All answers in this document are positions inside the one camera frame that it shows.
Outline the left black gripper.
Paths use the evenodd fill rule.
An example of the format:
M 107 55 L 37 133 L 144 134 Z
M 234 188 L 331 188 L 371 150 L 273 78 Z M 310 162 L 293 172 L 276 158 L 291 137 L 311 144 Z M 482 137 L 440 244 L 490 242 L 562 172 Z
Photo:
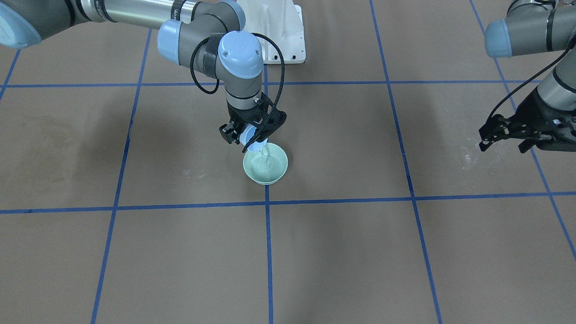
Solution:
M 548 150 L 549 144 L 553 142 L 553 136 L 541 134 L 541 131 L 547 129 L 544 118 L 560 111 L 575 112 L 575 103 L 570 103 L 568 110 L 553 108 L 541 98 L 537 88 L 531 91 L 525 101 L 527 103 L 522 102 L 518 109 L 527 109 L 526 124 L 537 134 L 523 138 L 522 142 L 518 145 L 518 149 L 520 153 L 526 153 L 533 148 L 533 146 L 539 150 Z M 512 117 L 505 118 L 500 114 L 496 114 L 489 117 L 484 125 L 482 125 L 479 129 L 479 135 L 481 136 L 479 149 L 481 152 L 485 152 L 497 141 L 521 137 L 522 123 L 512 119 Z

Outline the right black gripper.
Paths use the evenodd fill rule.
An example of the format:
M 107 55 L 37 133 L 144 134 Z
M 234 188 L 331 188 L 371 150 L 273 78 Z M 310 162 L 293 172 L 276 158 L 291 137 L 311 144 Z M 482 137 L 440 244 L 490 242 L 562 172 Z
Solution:
M 227 102 L 229 112 L 229 123 L 219 127 L 222 138 L 228 144 L 239 144 L 239 136 L 246 125 L 259 127 L 259 124 L 265 120 L 268 115 L 268 107 L 273 107 L 272 101 L 257 101 L 255 107 L 251 109 L 238 109 Z M 254 133 L 242 133 L 241 143 L 246 147 L 247 152 L 259 152 L 263 149 L 263 142 L 253 141 L 248 143 L 254 137 Z

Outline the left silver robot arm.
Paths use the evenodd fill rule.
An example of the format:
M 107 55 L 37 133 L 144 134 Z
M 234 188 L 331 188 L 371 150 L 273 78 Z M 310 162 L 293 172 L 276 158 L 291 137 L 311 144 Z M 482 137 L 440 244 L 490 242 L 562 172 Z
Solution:
M 547 76 L 517 107 L 504 117 L 494 108 L 479 129 L 479 148 L 516 138 L 525 153 L 541 150 L 574 152 L 576 149 L 576 8 L 573 0 L 514 0 L 506 18 L 490 23 L 484 47 L 491 58 L 560 51 L 543 68 Z

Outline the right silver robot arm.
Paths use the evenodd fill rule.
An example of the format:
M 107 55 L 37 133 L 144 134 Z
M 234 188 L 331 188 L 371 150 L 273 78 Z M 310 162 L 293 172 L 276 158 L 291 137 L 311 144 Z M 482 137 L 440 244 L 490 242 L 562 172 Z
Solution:
M 286 121 L 262 91 L 261 40 L 245 30 L 247 17 L 234 0 L 3 0 L 1 43 L 26 49 L 88 22 L 126 24 L 157 31 L 157 50 L 189 70 L 194 84 L 226 92 L 229 121 L 219 128 L 229 144 L 259 150 Z

